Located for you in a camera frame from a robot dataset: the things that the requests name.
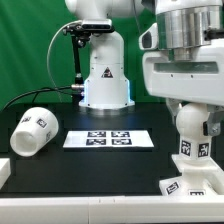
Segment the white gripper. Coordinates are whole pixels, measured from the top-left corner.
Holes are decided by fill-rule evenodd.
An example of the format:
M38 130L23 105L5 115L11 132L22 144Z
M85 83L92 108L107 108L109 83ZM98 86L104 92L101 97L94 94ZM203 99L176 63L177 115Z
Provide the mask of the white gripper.
M180 63L169 62L161 51L146 52L143 55L143 76L150 95L167 98L166 106L173 123L182 109L181 100L211 104L207 106L209 116L203 123L203 134L218 136L221 133L224 46L200 47L193 52L192 61Z

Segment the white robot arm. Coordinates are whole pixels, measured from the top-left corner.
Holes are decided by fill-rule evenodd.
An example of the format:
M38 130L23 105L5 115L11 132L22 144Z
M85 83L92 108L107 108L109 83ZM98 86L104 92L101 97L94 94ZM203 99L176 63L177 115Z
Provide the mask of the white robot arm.
M122 109L132 104L124 76L124 42L111 20L148 9L156 22L139 38L144 82L152 96L166 99L177 117L183 101L203 103L207 136L220 133L224 119L223 0L65 0L77 18L79 45L90 43L90 75L83 107Z

